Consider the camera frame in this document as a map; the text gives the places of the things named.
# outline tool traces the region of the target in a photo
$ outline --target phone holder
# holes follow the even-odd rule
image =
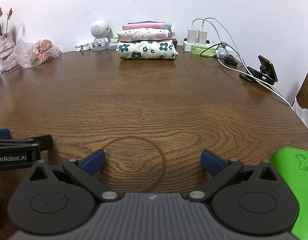
[[[274,85],[278,79],[273,64],[261,55],[259,55],[259,60],[261,62],[260,71],[257,71],[251,67],[247,67],[247,69],[255,78],[261,79],[270,85]],[[239,76],[248,82],[257,83],[254,78],[247,76],[246,74],[240,73]]]

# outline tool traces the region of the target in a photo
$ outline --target white cable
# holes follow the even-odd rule
[[[213,20],[216,20],[215,18],[207,17],[207,18],[203,19],[203,23],[202,23],[202,24],[204,24],[204,21],[206,21],[206,19],[213,19]],[[229,44],[227,44],[227,45],[228,45],[231,49],[233,49],[233,50],[235,51],[235,53],[238,55],[239,59],[241,60],[243,66],[245,67],[245,69],[246,69],[246,71],[248,72],[248,74],[245,73],[245,72],[243,72],[243,71],[240,71],[240,70],[237,70],[237,69],[233,69],[233,68],[227,67],[227,66],[224,65],[224,64],[220,61],[220,59],[218,58],[217,60],[219,61],[219,63],[221,63],[221,64],[222,64],[225,68],[227,68],[227,69],[234,70],[234,71],[236,71],[236,72],[240,72],[240,73],[243,73],[243,74],[245,74],[245,75],[248,75],[248,76],[254,78],[254,79],[256,80],[257,83],[259,83],[261,86],[265,87],[266,89],[268,89],[268,90],[270,90],[271,92],[273,92],[274,94],[276,94],[279,98],[281,98],[284,102],[286,102],[286,103],[292,108],[292,106],[290,105],[290,103],[279,93],[279,91],[278,91],[274,86],[269,85],[268,83],[266,83],[265,81],[263,81],[263,80],[261,80],[261,79],[255,78],[255,77],[251,74],[251,72],[248,70],[248,68],[247,68],[247,66],[246,66],[246,64],[245,64],[244,59],[241,57],[241,54],[240,54],[240,52],[239,52],[239,50],[238,50],[238,47],[236,46],[236,44],[235,44],[235,42],[234,42],[232,36],[230,35],[230,33],[227,31],[227,29],[226,29],[218,20],[216,20],[216,21],[224,28],[224,30],[225,30],[225,31],[227,32],[227,34],[229,35],[229,37],[230,37],[230,39],[232,40],[232,42],[233,42],[233,44],[234,44],[236,50],[235,50],[231,45],[229,45]]]
[[[192,30],[193,30],[193,28],[194,28],[194,22],[195,22],[196,20],[202,20],[202,31],[204,30],[204,22],[210,23],[210,24],[214,27],[214,29],[215,29],[215,31],[216,31],[216,33],[217,33],[218,39],[219,39],[219,41],[220,41],[219,43],[221,43],[221,38],[220,38],[220,35],[219,35],[219,33],[218,33],[218,31],[217,31],[215,25],[214,25],[213,23],[211,23],[211,22],[205,20],[205,19],[196,18],[194,21],[192,21],[192,27],[191,27]]]

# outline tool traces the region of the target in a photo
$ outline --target white charger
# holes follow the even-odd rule
[[[197,43],[199,45],[206,45],[206,40],[207,40],[207,32],[203,30],[198,30],[197,33]]]
[[[197,30],[187,29],[187,42],[190,44],[196,44]]]

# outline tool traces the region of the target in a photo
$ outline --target blue gripper pad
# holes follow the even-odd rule
[[[12,136],[9,129],[0,129],[0,139],[8,140]]]
[[[224,163],[215,158],[208,150],[201,153],[201,165],[212,177],[226,168]]]
[[[84,172],[94,177],[101,168],[104,167],[106,161],[106,154],[103,150],[99,149],[80,160],[77,165]]]

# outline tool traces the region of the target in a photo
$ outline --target metal screw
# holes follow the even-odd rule
[[[203,191],[200,191],[200,190],[191,191],[189,193],[189,195],[190,195],[191,198],[196,198],[196,199],[205,197],[205,193]]]
[[[105,191],[102,194],[102,198],[104,199],[115,199],[117,198],[117,196],[118,196],[117,193],[114,191]]]

